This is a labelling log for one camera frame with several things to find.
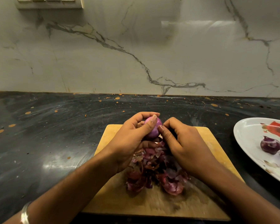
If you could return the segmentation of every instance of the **person's right hand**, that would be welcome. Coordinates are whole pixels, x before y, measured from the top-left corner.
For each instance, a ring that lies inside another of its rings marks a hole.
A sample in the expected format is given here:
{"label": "person's right hand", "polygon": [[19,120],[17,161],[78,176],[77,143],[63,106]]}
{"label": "person's right hand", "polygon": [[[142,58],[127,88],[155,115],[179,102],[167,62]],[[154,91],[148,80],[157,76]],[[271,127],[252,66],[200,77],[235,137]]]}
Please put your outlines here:
{"label": "person's right hand", "polygon": [[[177,140],[168,128],[174,129]],[[192,176],[201,178],[219,164],[195,127],[172,117],[158,129],[177,162]]]}

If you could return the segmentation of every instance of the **black countertop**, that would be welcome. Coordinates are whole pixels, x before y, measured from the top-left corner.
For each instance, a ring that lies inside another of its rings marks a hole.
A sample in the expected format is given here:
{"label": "black countertop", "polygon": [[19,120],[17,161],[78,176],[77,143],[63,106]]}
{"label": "black countertop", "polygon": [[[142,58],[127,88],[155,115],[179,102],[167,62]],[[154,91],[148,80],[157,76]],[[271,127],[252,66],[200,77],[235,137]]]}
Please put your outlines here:
{"label": "black countertop", "polygon": [[[233,137],[241,119],[280,119],[280,99],[0,92],[0,223],[90,159],[108,124],[123,124],[140,111],[160,112],[162,121],[176,117],[208,127],[246,184],[280,208],[280,182],[256,165]],[[88,217],[80,214],[76,220]]]}

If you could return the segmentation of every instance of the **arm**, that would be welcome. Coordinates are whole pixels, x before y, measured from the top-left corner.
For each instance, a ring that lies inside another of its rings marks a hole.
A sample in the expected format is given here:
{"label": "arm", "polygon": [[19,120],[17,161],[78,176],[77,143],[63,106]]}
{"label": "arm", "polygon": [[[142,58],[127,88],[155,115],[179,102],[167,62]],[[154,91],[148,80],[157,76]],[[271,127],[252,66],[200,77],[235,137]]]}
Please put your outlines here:
{"label": "arm", "polygon": [[[174,129],[177,140],[168,128]],[[195,127],[170,118],[159,130],[179,164],[227,198],[244,220],[256,224],[280,224],[280,210],[222,166]]]}
{"label": "arm", "polygon": [[[159,115],[142,112],[127,120],[101,152],[30,204],[27,209],[30,224],[70,223],[113,175],[128,166],[136,150],[159,146],[142,141],[153,130]],[[142,125],[141,121],[150,116],[152,120]],[[4,224],[20,224],[20,220],[21,212]]]}

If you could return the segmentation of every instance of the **wooden cutting board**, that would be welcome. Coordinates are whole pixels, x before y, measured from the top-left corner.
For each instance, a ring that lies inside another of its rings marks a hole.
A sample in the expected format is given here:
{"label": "wooden cutting board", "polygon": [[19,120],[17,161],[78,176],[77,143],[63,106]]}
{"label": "wooden cutting board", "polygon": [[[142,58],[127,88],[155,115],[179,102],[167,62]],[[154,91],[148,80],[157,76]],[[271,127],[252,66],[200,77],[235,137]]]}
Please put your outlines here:
{"label": "wooden cutting board", "polygon": [[[115,136],[122,125],[108,125],[95,155]],[[216,159],[232,173],[243,179],[207,127],[196,127]],[[225,220],[224,203],[205,184],[191,177],[182,194],[172,196],[156,185],[135,195],[127,191],[126,173],[113,176],[95,195],[83,212],[113,215],[170,216],[196,219]]]}

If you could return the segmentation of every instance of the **hand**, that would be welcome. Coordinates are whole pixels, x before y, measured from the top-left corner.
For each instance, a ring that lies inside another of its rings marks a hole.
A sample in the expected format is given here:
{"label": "hand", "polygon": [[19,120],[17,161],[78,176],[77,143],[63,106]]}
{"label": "hand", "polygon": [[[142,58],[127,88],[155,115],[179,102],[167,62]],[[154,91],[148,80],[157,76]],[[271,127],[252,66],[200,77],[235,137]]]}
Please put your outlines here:
{"label": "hand", "polygon": [[[174,129],[177,140],[168,128]],[[201,178],[219,164],[195,127],[172,117],[159,126],[159,131],[180,166],[192,176]]]}
{"label": "hand", "polygon": [[[151,116],[151,120],[144,124],[142,120]],[[155,142],[142,140],[153,130],[158,116],[160,116],[160,113],[157,112],[139,112],[135,114],[124,122],[114,138],[102,150],[111,152],[111,156],[116,163],[117,173],[126,169],[135,151],[142,148],[157,148],[160,146]]]}

